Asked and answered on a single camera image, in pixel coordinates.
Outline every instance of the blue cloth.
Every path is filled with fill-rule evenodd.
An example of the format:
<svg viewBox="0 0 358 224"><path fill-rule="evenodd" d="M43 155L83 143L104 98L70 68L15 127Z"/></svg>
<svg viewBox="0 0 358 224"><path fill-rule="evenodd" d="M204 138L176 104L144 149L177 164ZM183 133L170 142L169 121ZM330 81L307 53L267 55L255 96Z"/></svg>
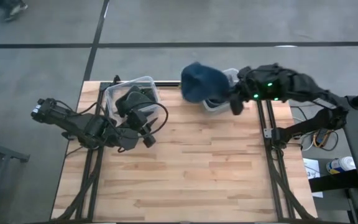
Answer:
<svg viewBox="0 0 358 224"><path fill-rule="evenodd" d="M229 89L229 80L223 72L198 62L185 67L181 73L181 94L190 103L225 98Z"/></svg>

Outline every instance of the concrete floor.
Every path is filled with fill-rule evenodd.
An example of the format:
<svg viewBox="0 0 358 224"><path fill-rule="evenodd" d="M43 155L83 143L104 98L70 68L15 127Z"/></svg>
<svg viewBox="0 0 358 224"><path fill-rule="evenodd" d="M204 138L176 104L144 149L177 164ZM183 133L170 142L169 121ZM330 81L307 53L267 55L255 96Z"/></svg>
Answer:
<svg viewBox="0 0 358 224"><path fill-rule="evenodd" d="M0 144L31 154L28 164L10 165L0 223L49 219L67 141L61 129L32 121L30 112L47 97L75 107L91 51L4 44L91 44L103 1L28 0L29 10L10 24L1 22L0 10ZM358 0L110 0L105 16L101 43L358 41ZM90 80L179 80L194 61L219 69L279 62L338 95L358 94L358 46L98 49ZM303 110L310 118L318 108ZM293 114L302 118L297 109ZM339 139L335 151L312 148L304 157L349 155L342 131ZM323 220L343 220L343 213L316 204Z"/></svg>

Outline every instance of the plastic bin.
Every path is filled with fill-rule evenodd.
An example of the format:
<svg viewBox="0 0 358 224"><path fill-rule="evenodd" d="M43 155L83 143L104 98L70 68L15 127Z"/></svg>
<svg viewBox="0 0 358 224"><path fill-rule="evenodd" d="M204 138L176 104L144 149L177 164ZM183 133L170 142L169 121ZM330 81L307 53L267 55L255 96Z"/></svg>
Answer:
<svg viewBox="0 0 358 224"><path fill-rule="evenodd" d="M155 101L160 102L160 96L158 95L157 87L155 87L154 80L152 77L140 77L125 83L110 86L106 89L104 95L107 101L109 116L117 121L117 125L120 125L122 122L124 122L126 118L122 118L118 115L116 100L124 96L133 86L137 86L140 89L151 88L153 90ZM148 121L151 121L151 119L156 118L158 116L158 107L158 105L150 105L141 108L140 111L153 111L153 114L148 117Z"/></svg>
<svg viewBox="0 0 358 224"><path fill-rule="evenodd" d="M239 79L237 78L237 74L239 73L239 71L237 69L229 68L223 71L223 73L229 79L230 86L234 86L234 84L236 84L239 81ZM210 105L214 105L214 103L211 101L207 103L205 100L203 100L203 106L205 107L205 110L210 114L218 114L230 109L229 102L222 103L217 107L210 107Z"/></svg>

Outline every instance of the wood grain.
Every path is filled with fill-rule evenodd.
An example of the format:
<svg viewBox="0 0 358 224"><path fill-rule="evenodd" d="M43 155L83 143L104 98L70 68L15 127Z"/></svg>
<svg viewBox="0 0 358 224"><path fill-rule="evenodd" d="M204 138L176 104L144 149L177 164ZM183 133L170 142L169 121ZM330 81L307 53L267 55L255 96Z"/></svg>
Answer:
<svg viewBox="0 0 358 224"><path fill-rule="evenodd" d="M98 88L99 82L84 83L78 111L96 101ZM159 94L170 114L157 143L147 149L139 141L122 154L105 148L94 221L276 221L256 104L246 104L240 116L210 116L183 101L177 88ZM273 109L278 126L293 124L288 104L273 102ZM68 152L77 147L71 142ZM52 218L78 193L85 157L83 149L65 160ZM316 216L299 148L285 149L285 164L291 190Z"/></svg>

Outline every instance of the shoe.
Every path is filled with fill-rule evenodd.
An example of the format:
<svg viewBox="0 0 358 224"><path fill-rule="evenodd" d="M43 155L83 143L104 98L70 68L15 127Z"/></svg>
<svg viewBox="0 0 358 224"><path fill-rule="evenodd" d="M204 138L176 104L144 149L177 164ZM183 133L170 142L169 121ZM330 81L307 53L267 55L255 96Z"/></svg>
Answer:
<svg viewBox="0 0 358 224"><path fill-rule="evenodd" d="M29 6L26 3L22 2L14 6L12 9L6 11L4 18L5 22L11 22L17 19L28 7Z"/></svg>

